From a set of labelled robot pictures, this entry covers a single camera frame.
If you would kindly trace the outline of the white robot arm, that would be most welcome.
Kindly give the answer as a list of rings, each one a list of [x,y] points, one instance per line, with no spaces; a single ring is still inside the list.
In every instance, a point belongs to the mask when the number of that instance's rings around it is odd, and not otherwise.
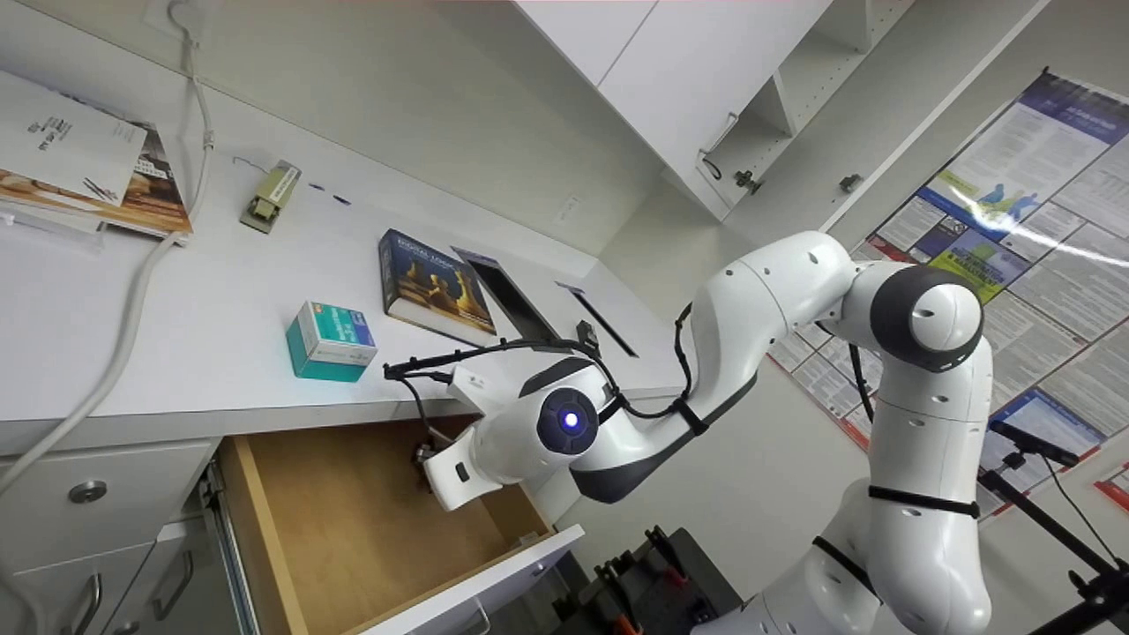
[[[465,349],[388,374],[435,374],[478,405],[465,431],[416,452],[440,508],[552,472],[610,505],[721,423],[768,349],[808,327],[849,354],[843,423],[868,472],[799,564],[690,635],[868,635],[883,614],[909,635],[982,635],[993,625],[977,534],[993,343],[982,296],[950,272],[861,263],[819,229],[755,246],[676,314],[681,393],[659,411],[632,405],[579,343],[494,343],[498,374],[480,374]]]

